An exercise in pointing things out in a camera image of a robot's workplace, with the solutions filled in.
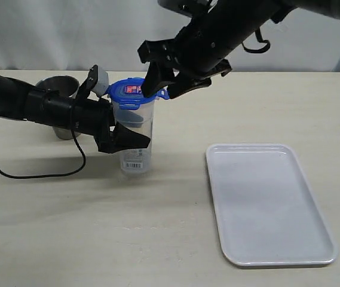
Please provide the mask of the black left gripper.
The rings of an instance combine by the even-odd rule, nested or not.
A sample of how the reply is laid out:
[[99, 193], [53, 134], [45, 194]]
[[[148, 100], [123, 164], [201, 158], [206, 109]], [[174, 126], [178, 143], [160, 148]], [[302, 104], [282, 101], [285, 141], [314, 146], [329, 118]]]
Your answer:
[[128, 129], [143, 127], [145, 121], [141, 115], [136, 111], [119, 110], [120, 124], [115, 125], [112, 104], [106, 99], [79, 101], [74, 108], [73, 120], [76, 132], [94, 137], [99, 152], [144, 149], [151, 143], [150, 137]]

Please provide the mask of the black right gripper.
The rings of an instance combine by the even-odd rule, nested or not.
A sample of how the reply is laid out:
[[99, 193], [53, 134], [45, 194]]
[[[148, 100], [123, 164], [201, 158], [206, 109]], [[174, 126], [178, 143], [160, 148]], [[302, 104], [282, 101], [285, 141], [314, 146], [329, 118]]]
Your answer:
[[191, 17], [174, 38], [145, 40], [137, 52], [142, 63], [149, 63], [143, 84], [144, 97], [152, 97], [168, 86], [168, 96], [175, 99], [190, 91], [212, 84], [211, 77], [223, 77], [232, 71], [226, 55], [226, 41], [219, 39], [222, 29], [213, 25], [218, 18], [214, 8]]

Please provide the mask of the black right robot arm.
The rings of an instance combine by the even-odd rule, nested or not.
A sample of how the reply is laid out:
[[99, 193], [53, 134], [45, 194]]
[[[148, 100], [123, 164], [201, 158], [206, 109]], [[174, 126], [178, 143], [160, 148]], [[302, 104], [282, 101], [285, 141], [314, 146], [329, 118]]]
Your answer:
[[198, 88], [208, 87], [215, 75], [232, 70], [226, 59], [234, 49], [255, 34], [261, 54], [271, 43], [260, 27], [271, 20], [280, 23], [293, 10], [321, 14], [340, 20], [340, 1], [159, 1], [159, 5], [190, 17], [191, 21], [172, 39], [144, 41], [137, 52], [149, 68], [141, 86], [145, 97], [166, 88], [175, 99]]

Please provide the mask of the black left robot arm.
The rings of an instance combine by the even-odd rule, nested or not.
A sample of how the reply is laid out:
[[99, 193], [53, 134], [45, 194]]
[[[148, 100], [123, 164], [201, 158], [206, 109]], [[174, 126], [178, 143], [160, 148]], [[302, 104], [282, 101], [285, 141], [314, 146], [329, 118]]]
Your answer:
[[110, 101], [89, 99], [91, 92], [105, 86], [108, 73], [97, 65], [88, 72], [75, 98], [63, 97], [27, 82], [0, 75], [0, 117], [26, 120], [91, 135], [100, 152], [112, 154], [147, 148], [150, 137], [134, 132], [114, 117]]

